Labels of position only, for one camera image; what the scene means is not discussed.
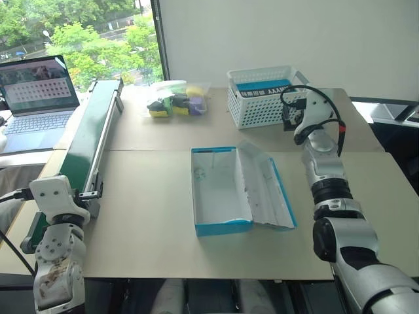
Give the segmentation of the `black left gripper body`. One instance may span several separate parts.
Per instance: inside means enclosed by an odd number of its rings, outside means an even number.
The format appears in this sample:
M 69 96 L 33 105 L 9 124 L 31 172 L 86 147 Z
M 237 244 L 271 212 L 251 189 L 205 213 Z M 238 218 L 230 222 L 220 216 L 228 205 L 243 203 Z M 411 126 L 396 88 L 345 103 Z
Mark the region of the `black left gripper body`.
M 84 200 L 80 197 L 78 189 L 71 190 L 70 210 L 71 213 L 85 213 L 87 206 Z

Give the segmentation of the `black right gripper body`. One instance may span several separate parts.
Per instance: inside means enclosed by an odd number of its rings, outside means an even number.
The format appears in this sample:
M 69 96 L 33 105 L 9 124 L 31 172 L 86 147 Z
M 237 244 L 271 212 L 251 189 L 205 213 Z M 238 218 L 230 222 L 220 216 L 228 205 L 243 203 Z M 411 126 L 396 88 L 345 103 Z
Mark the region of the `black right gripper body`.
M 282 109 L 282 120 L 284 123 L 300 123 L 303 118 L 303 111 L 306 108 L 306 99 L 298 99 L 290 104 L 284 104 Z M 294 117 L 291 117 L 291 110 L 295 113 Z

